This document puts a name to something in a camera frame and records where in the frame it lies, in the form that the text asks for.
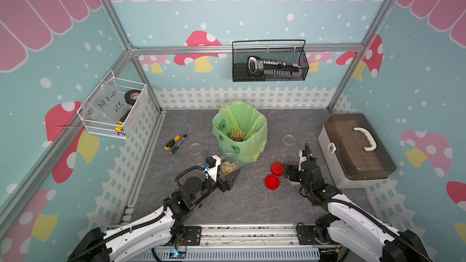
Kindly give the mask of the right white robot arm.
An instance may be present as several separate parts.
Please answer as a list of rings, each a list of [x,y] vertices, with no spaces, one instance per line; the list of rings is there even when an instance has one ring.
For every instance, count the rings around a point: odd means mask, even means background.
[[[429,262],[421,239],[400,231],[354,204],[325,182],[309,145],[299,152],[299,165],[287,165],[284,176],[300,185],[299,192],[326,214],[317,219],[314,237],[320,244],[336,242],[367,262]]]

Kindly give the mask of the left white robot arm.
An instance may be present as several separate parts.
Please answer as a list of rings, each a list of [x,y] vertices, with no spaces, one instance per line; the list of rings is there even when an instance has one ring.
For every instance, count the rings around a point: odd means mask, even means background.
[[[177,246],[186,238],[184,222],[215,190],[233,188],[240,169],[224,175],[217,155],[178,174],[177,189],[161,207],[132,223],[103,232],[90,230],[68,257],[70,262],[126,262],[158,246]]]

